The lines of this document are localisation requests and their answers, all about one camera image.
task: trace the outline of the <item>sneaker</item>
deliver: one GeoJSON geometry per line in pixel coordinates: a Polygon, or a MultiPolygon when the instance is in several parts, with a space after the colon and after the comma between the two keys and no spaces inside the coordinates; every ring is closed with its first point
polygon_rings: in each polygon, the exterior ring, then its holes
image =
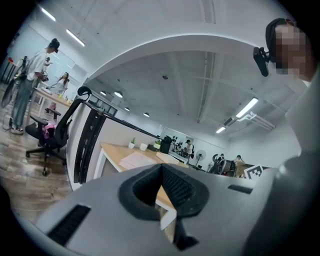
{"type": "Polygon", "coordinates": [[[22,134],[24,134],[24,129],[12,127],[11,128],[11,133],[12,134],[22,135],[22,134]]]}

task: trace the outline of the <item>wooden floor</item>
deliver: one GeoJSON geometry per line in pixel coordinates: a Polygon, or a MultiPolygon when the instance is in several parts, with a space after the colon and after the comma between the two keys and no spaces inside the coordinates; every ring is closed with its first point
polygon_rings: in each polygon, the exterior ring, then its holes
{"type": "MultiPolygon", "coordinates": [[[[0,84],[0,101],[6,87],[0,84]]],[[[39,107],[34,104],[32,113],[37,115],[39,107]]],[[[12,108],[12,102],[5,109],[0,106],[0,184],[10,196],[12,210],[34,223],[44,210],[72,190],[61,160],[50,157],[47,162],[50,174],[44,177],[44,154],[30,154],[26,158],[26,150],[38,148],[38,141],[30,135],[16,135],[3,129],[3,118],[11,114],[12,108]]],[[[41,117],[53,119],[45,113],[41,117]]]]}

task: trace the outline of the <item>chair armrest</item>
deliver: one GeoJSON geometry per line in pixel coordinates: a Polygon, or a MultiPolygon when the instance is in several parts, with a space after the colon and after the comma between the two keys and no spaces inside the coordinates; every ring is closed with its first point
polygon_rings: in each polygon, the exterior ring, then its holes
{"type": "Polygon", "coordinates": [[[34,116],[33,114],[30,115],[30,118],[33,119],[34,121],[36,121],[40,125],[43,125],[43,126],[48,125],[48,122],[46,120],[43,120],[42,118],[40,118],[38,116],[34,116]]]}
{"type": "Polygon", "coordinates": [[[54,114],[56,114],[57,116],[61,116],[61,113],[59,113],[58,111],[52,109],[52,108],[48,108],[49,111],[53,112],[54,114]]]}

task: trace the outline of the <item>potted plant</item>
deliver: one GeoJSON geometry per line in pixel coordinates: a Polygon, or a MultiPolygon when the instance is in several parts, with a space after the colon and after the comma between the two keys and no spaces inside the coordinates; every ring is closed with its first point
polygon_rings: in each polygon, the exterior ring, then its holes
{"type": "Polygon", "coordinates": [[[160,145],[161,145],[161,140],[158,140],[158,141],[155,141],[153,146],[156,148],[156,149],[160,149],[160,145]]]}
{"type": "Polygon", "coordinates": [[[134,137],[129,143],[129,149],[133,149],[135,147],[136,137],[134,137]]]}

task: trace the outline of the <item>fluorescent light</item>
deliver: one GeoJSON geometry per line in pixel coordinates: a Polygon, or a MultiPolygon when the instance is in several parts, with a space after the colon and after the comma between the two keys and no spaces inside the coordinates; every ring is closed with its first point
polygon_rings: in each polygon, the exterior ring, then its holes
{"type": "Polygon", "coordinates": [[[45,15],[47,15],[51,20],[53,20],[54,22],[56,21],[56,18],[55,18],[53,15],[51,15],[48,11],[46,11],[45,9],[43,9],[42,7],[41,7],[41,11],[42,11],[45,15]]]}
{"type": "Polygon", "coordinates": [[[221,127],[219,130],[217,130],[215,133],[216,134],[219,134],[221,133],[222,131],[224,131],[226,129],[226,127],[221,127]]]}
{"type": "Polygon", "coordinates": [[[253,98],[237,115],[237,118],[242,117],[245,113],[247,113],[259,100],[257,98],[253,98]]]}
{"type": "Polygon", "coordinates": [[[69,29],[66,30],[66,32],[73,37],[74,40],[76,40],[80,45],[85,47],[85,43],[82,42],[74,33],[72,33],[69,29]]]}
{"type": "Polygon", "coordinates": [[[120,97],[120,98],[123,97],[122,92],[119,91],[119,90],[115,91],[114,94],[117,95],[117,96],[120,97]]]}
{"type": "Polygon", "coordinates": [[[60,60],[60,58],[57,55],[55,55],[54,53],[52,53],[52,55],[60,60]]]}

